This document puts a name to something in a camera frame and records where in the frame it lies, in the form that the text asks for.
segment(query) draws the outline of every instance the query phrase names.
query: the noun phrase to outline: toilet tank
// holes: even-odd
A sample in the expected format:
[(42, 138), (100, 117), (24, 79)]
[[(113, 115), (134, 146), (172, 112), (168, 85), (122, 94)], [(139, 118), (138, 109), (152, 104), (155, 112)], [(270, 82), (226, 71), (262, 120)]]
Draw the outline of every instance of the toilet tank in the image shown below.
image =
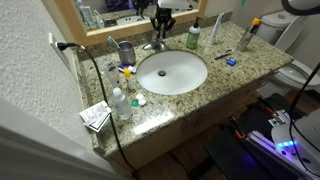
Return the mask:
[(256, 36), (275, 45), (279, 37), (295, 17), (295, 15), (289, 14), (286, 11), (265, 15), (261, 18), (261, 24)]

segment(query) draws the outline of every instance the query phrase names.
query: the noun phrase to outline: toothbrush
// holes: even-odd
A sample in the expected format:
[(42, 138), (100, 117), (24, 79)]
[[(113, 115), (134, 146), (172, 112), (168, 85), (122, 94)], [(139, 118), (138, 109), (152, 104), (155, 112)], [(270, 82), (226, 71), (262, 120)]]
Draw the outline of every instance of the toothbrush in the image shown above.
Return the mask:
[(109, 42), (113, 42), (117, 46), (117, 48), (120, 49), (119, 44), (117, 43), (117, 41), (115, 41), (111, 36), (108, 37), (108, 41)]

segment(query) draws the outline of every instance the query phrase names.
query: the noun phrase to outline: toothbrush holder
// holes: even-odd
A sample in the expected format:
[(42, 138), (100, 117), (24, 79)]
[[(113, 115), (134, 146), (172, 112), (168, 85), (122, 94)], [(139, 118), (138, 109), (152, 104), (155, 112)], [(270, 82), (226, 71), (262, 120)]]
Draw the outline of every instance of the toothbrush holder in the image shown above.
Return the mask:
[(136, 63), (136, 54), (132, 43), (129, 41), (119, 43), (118, 53), (122, 65), (134, 65)]

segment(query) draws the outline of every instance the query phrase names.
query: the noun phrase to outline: toilet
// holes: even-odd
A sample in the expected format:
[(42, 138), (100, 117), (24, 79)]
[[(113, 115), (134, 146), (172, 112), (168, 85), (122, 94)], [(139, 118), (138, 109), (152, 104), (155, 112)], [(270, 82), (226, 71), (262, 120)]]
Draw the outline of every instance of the toilet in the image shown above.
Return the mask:
[[(300, 34), (306, 19), (307, 16), (295, 16), (286, 11), (265, 15), (261, 18), (256, 36), (286, 51)], [(290, 89), (301, 89), (311, 72), (312, 69), (294, 60), (289, 65), (280, 68), (270, 78), (270, 82), (258, 89), (258, 93), (266, 97), (275, 92), (284, 96)], [(320, 77), (316, 75), (306, 90), (318, 86), (320, 86)]]

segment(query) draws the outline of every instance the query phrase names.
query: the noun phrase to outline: power outlet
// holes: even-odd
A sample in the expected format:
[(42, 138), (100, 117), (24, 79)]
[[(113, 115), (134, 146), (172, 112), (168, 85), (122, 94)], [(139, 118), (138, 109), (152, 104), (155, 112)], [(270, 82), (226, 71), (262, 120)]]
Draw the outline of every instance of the power outlet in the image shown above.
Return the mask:
[(53, 34), (49, 32), (49, 43), (51, 45), (51, 47), (54, 49), (54, 51), (58, 54), (58, 56), (60, 57), (60, 59), (62, 60), (63, 64), (69, 69), (70, 71), (70, 63), (68, 61), (68, 59), (66, 58), (66, 56), (63, 54), (62, 51), (60, 51), (60, 49), (57, 46), (57, 40), (56, 38), (54, 38)]

